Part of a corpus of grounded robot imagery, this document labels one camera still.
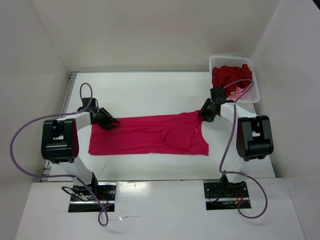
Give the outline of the dark red t shirt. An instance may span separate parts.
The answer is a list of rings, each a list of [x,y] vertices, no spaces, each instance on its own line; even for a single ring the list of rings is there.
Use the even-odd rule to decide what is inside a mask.
[[[247,64],[238,66],[221,66],[214,67],[211,71],[212,74],[212,86],[214,88],[223,87],[228,97],[230,92],[236,90],[237,87],[247,88],[252,80],[252,71]]]

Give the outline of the magenta t shirt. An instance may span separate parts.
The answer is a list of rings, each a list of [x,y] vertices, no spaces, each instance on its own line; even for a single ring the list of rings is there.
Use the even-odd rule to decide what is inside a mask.
[[[173,154],[208,156],[199,111],[121,118],[105,130],[93,124],[88,152],[92,156]]]

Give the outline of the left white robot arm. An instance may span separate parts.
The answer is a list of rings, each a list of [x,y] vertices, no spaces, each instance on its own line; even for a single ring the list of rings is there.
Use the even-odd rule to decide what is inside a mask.
[[[100,194],[98,180],[79,157],[78,131],[90,125],[111,130],[120,125],[105,108],[99,107],[97,99],[85,97],[78,113],[43,123],[41,155],[58,165],[73,178],[73,193],[78,199],[92,201]]]

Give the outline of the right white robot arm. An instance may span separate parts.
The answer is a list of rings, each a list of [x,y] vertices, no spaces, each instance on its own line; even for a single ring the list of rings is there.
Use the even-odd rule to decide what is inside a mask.
[[[223,87],[211,88],[210,98],[206,99],[198,114],[204,122],[212,123],[216,117],[221,117],[232,123],[230,137],[218,168],[221,173],[219,191],[225,197],[241,191],[245,178],[248,177],[246,171],[223,169],[233,138],[243,164],[262,160],[274,151],[270,118],[245,110],[238,105],[238,100],[239,98],[228,100]]]

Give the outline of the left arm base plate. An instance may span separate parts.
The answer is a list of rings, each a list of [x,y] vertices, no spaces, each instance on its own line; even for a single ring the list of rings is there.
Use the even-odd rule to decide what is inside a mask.
[[[79,190],[76,189],[75,186],[67,187],[63,186],[61,188],[65,193],[70,195],[69,213],[90,213],[90,212],[100,212],[102,209],[97,201],[90,195],[87,191],[85,195],[80,193]],[[114,212],[115,211],[115,200],[116,200],[116,190],[117,183],[116,182],[99,182],[98,183],[98,193],[96,197],[102,203],[102,205],[106,208],[106,211]]]

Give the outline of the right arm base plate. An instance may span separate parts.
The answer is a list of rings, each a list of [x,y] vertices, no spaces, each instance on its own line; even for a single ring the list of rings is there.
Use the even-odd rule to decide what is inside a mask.
[[[207,211],[251,209],[248,188],[245,182],[229,188],[226,193],[218,180],[205,180],[203,182],[205,206]]]

